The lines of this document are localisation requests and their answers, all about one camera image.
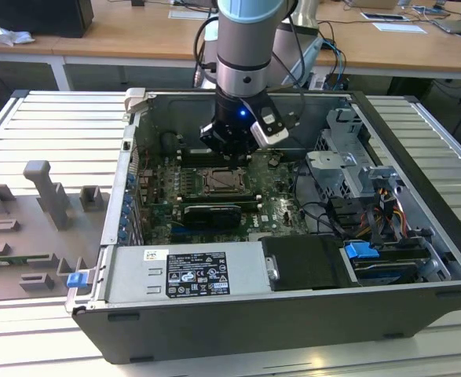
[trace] gray floor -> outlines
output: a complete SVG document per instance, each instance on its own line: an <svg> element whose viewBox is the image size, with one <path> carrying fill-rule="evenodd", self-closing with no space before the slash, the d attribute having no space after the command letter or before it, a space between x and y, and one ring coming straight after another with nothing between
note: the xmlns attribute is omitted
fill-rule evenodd
<svg viewBox="0 0 461 377"><path fill-rule="evenodd" d="M128 67L127 85L120 84L116 67L96 65L72 65L69 72L76 90L119 91L128 87L148 88L190 88L192 70L187 68L139 68ZM13 89L56 90L52 72L46 64L0 62L0 77ZM390 78L378 76L352 76L349 78L351 90L361 90L366 94L386 94ZM426 108L448 130L452 130L461 118L461 81L446 83L438 80L430 93L423 99ZM0 83L0 107L8 100L8 93ZM461 129L456 135L461 138Z"/></svg>

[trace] robotic arm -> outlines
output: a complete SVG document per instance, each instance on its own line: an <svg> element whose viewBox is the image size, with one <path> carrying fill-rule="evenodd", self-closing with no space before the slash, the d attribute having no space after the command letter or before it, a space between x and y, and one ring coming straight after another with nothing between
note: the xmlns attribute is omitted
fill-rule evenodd
<svg viewBox="0 0 461 377"><path fill-rule="evenodd" d="M213 151L241 159L288 137L298 122L281 115L266 92L276 29L298 0L218 0L216 108L200 139Z"/></svg>

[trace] white tissue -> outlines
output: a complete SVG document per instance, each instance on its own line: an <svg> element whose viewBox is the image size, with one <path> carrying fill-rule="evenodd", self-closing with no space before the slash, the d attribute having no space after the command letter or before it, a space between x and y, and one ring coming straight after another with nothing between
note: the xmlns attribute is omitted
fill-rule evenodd
<svg viewBox="0 0 461 377"><path fill-rule="evenodd" d="M34 41L27 31L10 31L0 27L0 43L12 47L14 43L31 43Z"/></svg>

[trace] computer case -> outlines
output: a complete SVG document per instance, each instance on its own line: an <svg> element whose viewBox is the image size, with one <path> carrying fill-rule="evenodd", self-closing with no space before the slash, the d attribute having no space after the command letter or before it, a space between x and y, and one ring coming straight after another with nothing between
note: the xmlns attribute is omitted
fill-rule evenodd
<svg viewBox="0 0 461 377"><path fill-rule="evenodd" d="M94 17L91 0L0 0L0 27L81 38Z"/></svg>

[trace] blue plastic clip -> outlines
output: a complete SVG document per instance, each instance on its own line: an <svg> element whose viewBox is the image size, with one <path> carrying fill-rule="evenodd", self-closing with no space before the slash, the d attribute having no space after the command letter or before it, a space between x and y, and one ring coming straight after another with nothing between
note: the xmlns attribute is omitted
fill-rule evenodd
<svg viewBox="0 0 461 377"><path fill-rule="evenodd" d="M376 249L370 247L369 242L351 242L346 247L349 259L352 258L378 258L380 256Z"/></svg>
<svg viewBox="0 0 461 377"><path fill-rule="evenodd" d="M89 273L70 273L68 280L66 281L66 286L68 288L86 288L87 279L89 278Z"/></svg>

